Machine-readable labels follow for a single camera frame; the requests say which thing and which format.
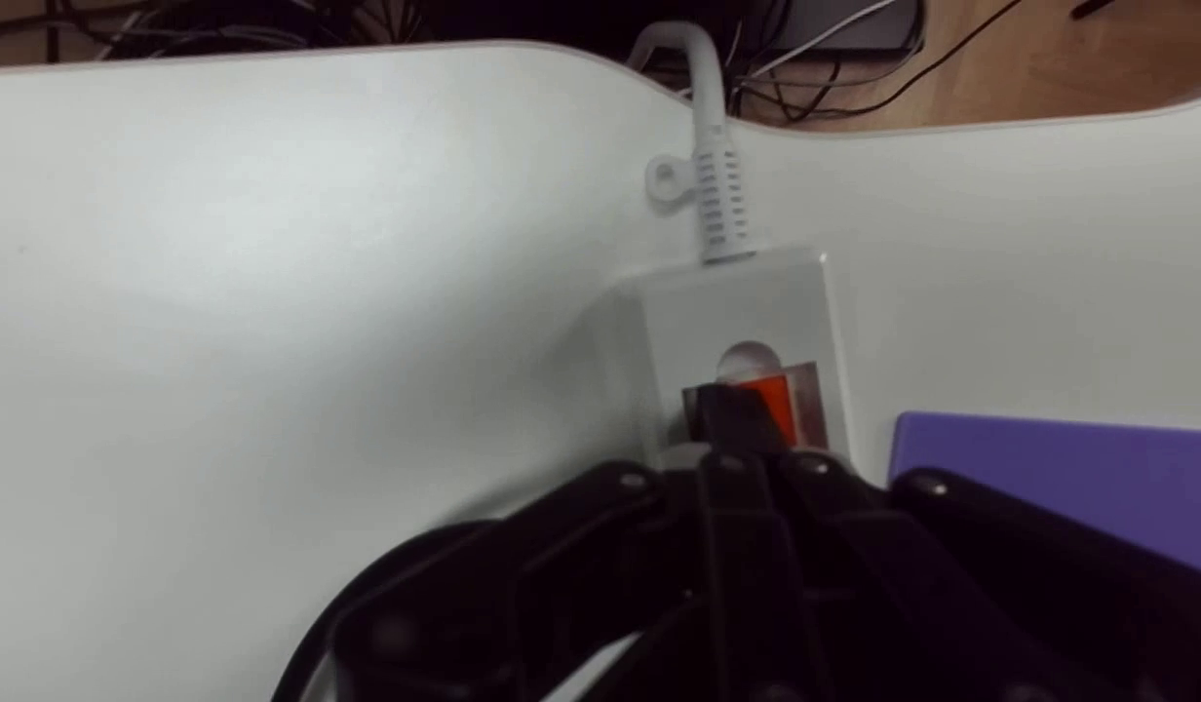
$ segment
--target white cable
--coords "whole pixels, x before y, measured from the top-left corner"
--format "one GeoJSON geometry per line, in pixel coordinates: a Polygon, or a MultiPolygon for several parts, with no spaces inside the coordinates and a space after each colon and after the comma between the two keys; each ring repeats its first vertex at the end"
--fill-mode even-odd
{"type": "Polygon", "coordinates": [[[733,37],[728,37],[728,52],[727,52],[727,70],[728,70],[733,59],[742,54],[742,44],[745,44],[745,18],[733,24],[733,37]]]}
{"type": "Polygon", "coordinates": [[[818,32],[816,37],[793,45],[789,54],[779,54],[779,59],[766,61],[761,70],[753,70],[748,79],[742,79],[738,89],[745,89],[745,84],[753,84],[755,79],[766,79],[766,72],[771,72],[771,70],[797,61],[801,54],[807,54],[807,52],[829,44],[835,36],[852,32],[854,24],[879,16],[879,13],[893,7],[893,2],[896,2],[896,0],[875,0],[875,2],[867,2],[867,7],[857,7],[857,13],[852,13],[852,16],[842,16],[837,24],[829,24],[827,32],[818,32]]]}
{"type": "Polygon", "coordinates": [[[649,67],[657,52],[684,52],[694,93],[694,191],[703,224],[703,260],[753,257],[742,150],[728,136],[727,79],[712,37],[694,24],[650,24],[631,52],[631,67],[649,67]]]}
{"type": "Polygon", "coordinates": [[[885,79],[893,79],[893,72],[902,72],[904,70],[904,61],[888,61],[888,67],[883,67],[883,70],[875,70],[875,72],[857,72],[857,79],[837,79],[837,81],[827,81],[827,79],[784,79],[784,72],[766,72],[766,79],[755,79],[761,84],[784,84],[784,89],[822,89],[822,84],[842,84],[842,89],[852,89],[852,84],[875,84],[875,81],[885,81],[885,79]]]}
{"type": "Polygon", "coordinates": [[[125,16],[125,24],[116,28],[116,37],[105,44],[105,45],[96,52],[96,61],[108,59],[108,52],[139,24],[139,16],[143,16],[143,7],[135,7],[134,16],[125,16]]]}

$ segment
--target white desk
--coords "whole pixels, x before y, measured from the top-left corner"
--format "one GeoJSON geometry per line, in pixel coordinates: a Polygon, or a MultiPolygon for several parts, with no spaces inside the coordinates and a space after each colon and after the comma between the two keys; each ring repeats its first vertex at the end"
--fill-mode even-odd
{"type": "MultiPolygon", "coordinates": [[[[629,452],[588,308],[688,110],[540,45],[0,72],[0,702],[255,702],[378,548],[629,452]]],[[[1201,425],[1201,102],[742,130],[902,409],[1201,425]]]]}

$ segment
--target white wall outlet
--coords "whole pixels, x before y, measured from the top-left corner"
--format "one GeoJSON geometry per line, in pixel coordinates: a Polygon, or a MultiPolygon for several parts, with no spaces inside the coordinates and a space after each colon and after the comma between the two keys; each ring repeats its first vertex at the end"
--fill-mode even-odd
{"type": "Polygon", "coordinates": [[[658,270],[620,289],[620,378],[631,382],[642,452],[667,462],[684,445],[684,393],[748,365],[807,371],[829,452],[846,445],[846,390],[818,249],[766,249],[748,260],[658,270]]]}

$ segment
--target purple folder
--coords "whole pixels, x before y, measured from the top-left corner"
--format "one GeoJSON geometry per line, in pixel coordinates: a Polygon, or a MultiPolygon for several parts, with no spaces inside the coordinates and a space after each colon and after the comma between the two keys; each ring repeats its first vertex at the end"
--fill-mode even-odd
{"type": "Polygon", "coordinates": [[[949,469],[1201,570],[1201,434],[904,414],[893,477],[949,469]]]}

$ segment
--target black cable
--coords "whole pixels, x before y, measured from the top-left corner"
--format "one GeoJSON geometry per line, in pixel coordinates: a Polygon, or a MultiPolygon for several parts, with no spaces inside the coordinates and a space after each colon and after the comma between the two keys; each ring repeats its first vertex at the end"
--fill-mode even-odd
{"type": "Polygon", "coordinates": [[[393,0],[378,0],[378,16],[384,16],[386,44],[399,44],[393,0]]]}
{"type": "Polygon", "coordinates": [[[1076,2],[1070,16],[1071,18],[1088,18],[1088,16],[1096,16],[1098,7],[1106,7],[1110,0],[1084,0],[1084,2],[1076,2]]]}
{"type": "Polygon", "coordinates": [[[46,28],[46,61],[57,61],[61,59],[61,36],[57,36],[57,24],[46,28]]]}
{"type": "Polygon", "coordinates": [[[402,0],[402,37],[427,37],[428,36],[427,2],[428,0],[402,0]]]}
{"type": "Polygon", "coordinates": [[[784,96],[771,96],[771,93],[761,93],[761,89],[745,89],[745,96],[755,96],[755,102],[766,102],[766,106],[775,106],[775,110],[784,110],[784,115],[789,115],[789,102],[784,96]]]}
{"type": "Polygon", "coordinates": [[[82,36],[91,36],[95,44],[108,45],[116,44],[116,36],[105,36],[91,24],[91,16],[74,2],[74,0],[56,0],[57,16],[69,18],[82,36]]]}
{"type": "Polygon", "coordinates": [[[793,0],[767,0],[766,16],[753,24],[755,28],[753,32],[755,36],[753,54],[745,61],[727,61],[728,113],[742,115],[745,93],[748,93],[748,89],[742,89],[742,79],[748,72],[748,61],[761,61],[775,45],[775,37],[789,32],[789,24],[793,24],[793,0]]]}
{"type": "Polygon", "coordinates": [[[789,93],[784,93],[784,81],[771,79],[767,84],[771,84],[771,106],[784,113],[784,123],[793,123],[793,102],[789,102],[789,93]]]}
{"type": "Polygon", "coordinates": [[[998,13],[989,13],[979,28],[972,28],[956,45],[949,45],[940,59],[932,59],[924,70],[918,70],[904,84],[896,84],[888,96],[857,106],[857,110],[818,110],[813,115],[827,115],[827,119],[852,119],[852,115],[867,115],[879,110],[888,110],[893,102],[902,102],[911,84],[920,84],[930,72],[937,72],[944,61],[953,61],[962,45],[972,45],[987,28],[993,28],[1002,16],[1010,16],[1013,7],[1023,7],[1026,0],[1010,0],[998,13]]]}
{"type": "Polygon", "coordinates": [[[728,52],[722,61],[722,81],[727,81],[727,113],[742,115],[745,113],[745,93],[733,89],[733,61],[742,59],[745,44],[745,18],[733,24],[728,52]]]}
{"type": "Polygon", "coordinates": [[[801,119],[816,115],[818,106],[822,106],[822,102],[829,96],[829,89],[837,84],[837,72],[842,72],[842,61],[837,61],[837,54],[835,54],[835,59],[829,59],[829,72],[827,72],[827,81],[818,84],[818,93],[816,93],[805,110],[793,110],[789,123],[801,123],[801,119]]]}
{"type": "Polygon", "coordinates": [[[432,0],[404,0],[404,2],[415,2],[415,18],[419,18],[419,36],[421,37],[432,37],[432,24],[428,24],[428,13],[432,13],[432,0]]]}
{"type": "Polygon", "coordinates": [[[160,0],[113,37],[105,59],[241,54],[384,44],[360,2],[302,0],[160,0]]]}
{"type": "MultiPolygon", "coordinates": [[[[79,13],[87,18],[108,18],[108,16],[129,16],[129,13],[139,13],[139,2],[113,2],[113,7],[91,7],[91,13],[79,13]]],[[[34,32],[34,28],[52,28],[57,24],[61,16],[12,16],[12,18],[0,18],[0,36],[12,36],[12,32],[34,32]]]]}

